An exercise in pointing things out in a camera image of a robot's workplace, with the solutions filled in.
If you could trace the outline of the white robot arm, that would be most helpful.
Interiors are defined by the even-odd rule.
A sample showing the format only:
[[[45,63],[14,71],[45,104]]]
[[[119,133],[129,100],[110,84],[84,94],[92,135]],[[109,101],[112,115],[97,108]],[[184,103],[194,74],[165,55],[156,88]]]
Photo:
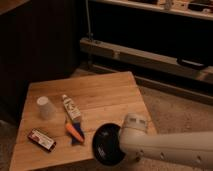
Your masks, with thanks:
[[[119,146],[126,154],[213,169],[213,132],[149,135],[143,115],[127,114],[119,133]]]

